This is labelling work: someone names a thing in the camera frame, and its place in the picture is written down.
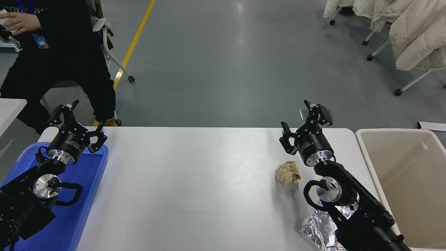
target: concrete floor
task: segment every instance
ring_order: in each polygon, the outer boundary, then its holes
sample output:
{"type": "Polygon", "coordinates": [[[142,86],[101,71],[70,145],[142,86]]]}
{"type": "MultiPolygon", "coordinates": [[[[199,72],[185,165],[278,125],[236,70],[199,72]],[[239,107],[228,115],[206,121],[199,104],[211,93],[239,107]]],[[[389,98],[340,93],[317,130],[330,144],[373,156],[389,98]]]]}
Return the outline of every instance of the concrete floor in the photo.
{"type": "MultiPolygon", "coordinates": [[[[444,70],[394,96],[423,71],[396,70],[391,47],[366,61],[388,39],[389,26],[363,46],[370,20],[338,15],[330,26],[322,18],[325,2],[157,1],[128,63],[136,82],[123,77],[116,90],[124,126],[280,127],[287,121],[295,128],[304,99],[330,108],[333,127],[352,131],[446,121],[444,70]]],[[[149,3],[102,1],[117,58],[124,58],[149,3]]],[[[16,54],[1,49],[0,55],[2,82],[16,54]]],[[[111,67],[112,77],[117,70],[111,67]]],[[[79,87],[45,97],[52,107],[80,99],[77,119],[93,123],[79,87]]],[[[436,134],[445,144],[446,134],[436,134]]],[[[15,120],[0,139],[15,141],[0,159],[3,179],[38,135],[15,120]]]]}

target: hand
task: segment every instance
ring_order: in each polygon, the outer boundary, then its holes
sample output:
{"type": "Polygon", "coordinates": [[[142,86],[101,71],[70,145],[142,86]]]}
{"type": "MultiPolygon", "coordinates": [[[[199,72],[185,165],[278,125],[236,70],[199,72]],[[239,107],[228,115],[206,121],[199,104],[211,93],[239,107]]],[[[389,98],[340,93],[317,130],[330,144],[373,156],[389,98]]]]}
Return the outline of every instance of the hand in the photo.
{"type": "Polygon", "coordinates": [[[0,19],[9,17],[3,25],[7,31],[17,30],[13,35],[19,35],[27,31],[42,29],[36,15],[21,12],[8,12],[0,15],[0,19]]]}

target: blue tray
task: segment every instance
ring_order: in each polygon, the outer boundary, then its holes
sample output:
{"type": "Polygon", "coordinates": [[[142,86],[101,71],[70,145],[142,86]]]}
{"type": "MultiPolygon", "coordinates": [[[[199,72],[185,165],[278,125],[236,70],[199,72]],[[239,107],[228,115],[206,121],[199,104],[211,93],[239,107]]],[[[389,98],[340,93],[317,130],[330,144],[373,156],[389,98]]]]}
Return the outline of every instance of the blue tray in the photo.
{"type": "MultiPolygon", "coordinates": [[[[49,142],[39,142],[27,147],[14,164],[2,186],[35,166],[37,164],[35,153],[37,153],[39,147],[49,144],[49,142]]],[[[62,182],[81,184],[83,187],[81,197],[74,205],[68,207],[54,206],[52,211],[56,218],[42,231],[27,240],[20,239],[15,246],[16,251],[76,250],[107,164],[107,155],[108,148],[106,146],[102,146],[98,152],[93,154],[85,149],[75,165],[67,166],[66,171],[59,175],[59,178],[62,182]]],[[[59,200],[70,201],[74,192],[72,189],[62,188],[58,195],[59,200]]]]}

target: white bin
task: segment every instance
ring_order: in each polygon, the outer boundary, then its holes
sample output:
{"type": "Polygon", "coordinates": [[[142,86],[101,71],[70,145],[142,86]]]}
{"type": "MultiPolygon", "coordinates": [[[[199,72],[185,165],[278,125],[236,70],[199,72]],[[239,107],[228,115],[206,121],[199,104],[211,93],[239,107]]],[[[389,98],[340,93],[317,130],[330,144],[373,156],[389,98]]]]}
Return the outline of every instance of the white bin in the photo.
{"type": "Polygon", "coordinates": [[[446,251],[446,150],[437,136],[361,129],[356,138],[379,200],[395,218],[393,230],[412,250],[446,251]]]}

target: crumpled aluminum foil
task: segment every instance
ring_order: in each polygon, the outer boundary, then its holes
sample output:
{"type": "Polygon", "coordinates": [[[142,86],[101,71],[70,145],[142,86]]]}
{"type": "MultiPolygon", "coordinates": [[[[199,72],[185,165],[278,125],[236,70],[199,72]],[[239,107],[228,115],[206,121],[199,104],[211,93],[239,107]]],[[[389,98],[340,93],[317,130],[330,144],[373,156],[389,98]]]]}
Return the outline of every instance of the crumpled aluminum foil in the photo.
{"type": "MultiPolygon", "coordinates": [[[[337,208],[347,219],[354,213],[348,207],[337,208]]],[[[302,223],[301,233],[308,236],[322,251],[347,251],[338,243],[335,236],[336,229],[336,224],[327,212],[312,209],[302,223]]]]}

